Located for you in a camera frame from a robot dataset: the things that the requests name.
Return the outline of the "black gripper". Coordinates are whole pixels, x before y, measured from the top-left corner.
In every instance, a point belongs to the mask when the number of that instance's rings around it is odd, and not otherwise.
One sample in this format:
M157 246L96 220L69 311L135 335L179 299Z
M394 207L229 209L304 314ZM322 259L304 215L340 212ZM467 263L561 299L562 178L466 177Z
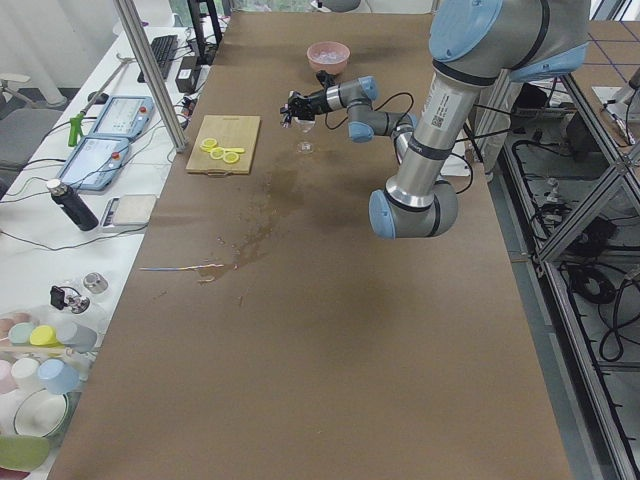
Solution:
M280 108L282 126L290 126L294 121L299 121L300 119L314 119L316 116L328 112L328 101L325 92L314 92L308 96L303 96L300 92L291 91L287 102L293 103L295 101L299 101L298 108Z

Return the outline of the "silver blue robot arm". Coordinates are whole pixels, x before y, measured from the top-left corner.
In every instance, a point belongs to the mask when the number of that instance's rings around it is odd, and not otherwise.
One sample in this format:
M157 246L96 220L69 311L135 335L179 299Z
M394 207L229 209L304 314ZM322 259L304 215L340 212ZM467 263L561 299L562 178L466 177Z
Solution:
M352 141L390 137L399 170L370 196L372 230L387 239L441 235L456 220L458 200L440 173L481 90L502 71L523 83L578 69L589 13L587 1L447 1L430 28L434 77L419 118L374 110L377 85L365 76L307 96L292 93L282 122L344 109Z

